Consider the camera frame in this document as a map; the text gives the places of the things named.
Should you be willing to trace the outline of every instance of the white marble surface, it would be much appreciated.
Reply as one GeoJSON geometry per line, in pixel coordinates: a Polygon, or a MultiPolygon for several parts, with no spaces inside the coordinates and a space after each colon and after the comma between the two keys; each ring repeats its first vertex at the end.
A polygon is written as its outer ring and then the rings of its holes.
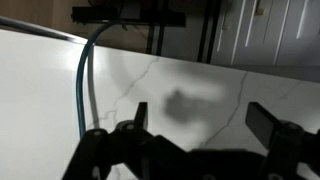
{"type": "MultiPolygon", "coordinates": [[[[78,142],[74,86],[82,48],[0,31],[0,179],[61,178],[78,142]]],[[[185,150],[265,154],[244,124],[250,101],[308,131],[320,128],[319,84],[101,47],[93,57],[98,122],[109,132],[132,119],[140,101],[149,103],[149,131],[185,150]]],[[[116,167],[108,179],[131,178],[116,167]]]]}

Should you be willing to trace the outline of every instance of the marble countertop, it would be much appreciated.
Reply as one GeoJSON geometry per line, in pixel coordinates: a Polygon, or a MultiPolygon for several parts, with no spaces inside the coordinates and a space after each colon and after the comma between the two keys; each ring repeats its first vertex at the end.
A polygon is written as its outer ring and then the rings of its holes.
{"type": "MultiPolygon", "coordinates": [[[[74,92],[82,48],[0,31],[0,179],[61,178],[79,140],[74,92]]],[[[316,83],[102,47],[95,47],[91,59],[97,106],[90,106],[85,78],[88,129],[99,125],[111,132],[134,117],[141,101],[149,105],[149,131],[186,151],[245,148],[266,154],[244,124],[251,101],[307,131],[320,129],[316,83]]],[[[302,173],[315,178],[306,169],[302,173]]],[[[131,178],[119,166],[109,179],[131,178]]]]}

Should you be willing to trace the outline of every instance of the black mount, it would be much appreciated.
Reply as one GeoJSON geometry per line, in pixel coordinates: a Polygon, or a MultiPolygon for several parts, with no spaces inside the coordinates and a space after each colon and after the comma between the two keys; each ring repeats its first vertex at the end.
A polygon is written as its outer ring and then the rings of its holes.
{"type": "Polygon", "coordinates": [[[63,180],[102,180],[111,166],[124,163],[140,180],[303,180],[299,162],[320,176],[320,131],[305,132],[281,122],[258,103],[249,103],[246,124],[269,150],[266,157],[244,150],[193,150],[189,153],[162,136],[147,132],[147,103],[140,103],[134,120],[118,123],[108,134],[87,131],[63,180]]]}

